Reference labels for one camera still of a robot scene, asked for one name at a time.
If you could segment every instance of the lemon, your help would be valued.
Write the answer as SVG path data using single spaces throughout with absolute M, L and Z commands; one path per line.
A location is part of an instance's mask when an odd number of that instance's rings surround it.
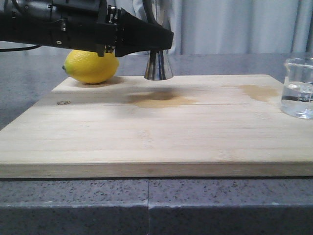
M 118 66 L 119 61 L 113 53 L 106 53 L 104 57 L 99 57 L 95 52 L 72 50 L 67 55 L 62 68 L 78 81 L 96 84 L 113 77 Z

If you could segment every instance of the granite countertop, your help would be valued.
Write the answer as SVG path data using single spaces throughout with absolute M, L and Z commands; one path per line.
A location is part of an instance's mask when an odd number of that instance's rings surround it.
M 0 54 L 0 129 L 67 76 L 67 52 Z M 269 74 L 303 54 L 172 55 L 175 75 Z M 116 75 L 143 75 L 147 55 Z M 0 179 L 0 235 L 313 234 L 311 178 Z

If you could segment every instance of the gray curtain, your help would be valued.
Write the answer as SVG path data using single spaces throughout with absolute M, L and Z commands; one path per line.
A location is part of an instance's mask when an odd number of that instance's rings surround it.
M 313 0 L 169 0 L 170 54 L 313 52 Z M 108 0 L 145 20 L 141 0 Z M 0 42 L 0 47 L 7 43 Z M 26 53 L 68 53 L 44 47 Z

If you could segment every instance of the water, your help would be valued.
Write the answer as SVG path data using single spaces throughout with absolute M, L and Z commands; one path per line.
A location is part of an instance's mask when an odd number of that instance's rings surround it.
M 290 82 L 284 85 L 281 110 L 298 118 L 313 118 L 313 84 Z

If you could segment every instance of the wooden cutting board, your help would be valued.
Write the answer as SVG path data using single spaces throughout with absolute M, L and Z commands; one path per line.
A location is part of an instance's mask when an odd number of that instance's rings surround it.
M 0 131 L 0 177 L 312 176 L 268 75 L 66 79 Z

